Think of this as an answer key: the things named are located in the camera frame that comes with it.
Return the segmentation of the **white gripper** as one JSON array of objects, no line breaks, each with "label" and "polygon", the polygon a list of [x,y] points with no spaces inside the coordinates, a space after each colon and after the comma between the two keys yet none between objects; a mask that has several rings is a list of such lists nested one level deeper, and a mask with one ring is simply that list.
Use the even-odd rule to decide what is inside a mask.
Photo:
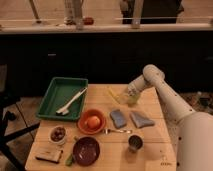
[{"label": "white gripper", "polygon": [[150,88],[150,87],[151,87],[151,84],[145,80],[143,75],[140,75],[128,84],[127,93],[130,96],[135,96],[141,93],[146,88]]}]

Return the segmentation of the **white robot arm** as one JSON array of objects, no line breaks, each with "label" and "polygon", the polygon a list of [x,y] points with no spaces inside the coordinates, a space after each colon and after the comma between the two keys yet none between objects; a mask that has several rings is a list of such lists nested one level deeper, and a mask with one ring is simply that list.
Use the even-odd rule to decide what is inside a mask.
[{"label": "white robot arm", "polygon": [[176,171],[213,171],[213,116],[196,111],[165,81],[165,74],[148,64],[127,86],[130,96],[153,86],[179,126]]}]

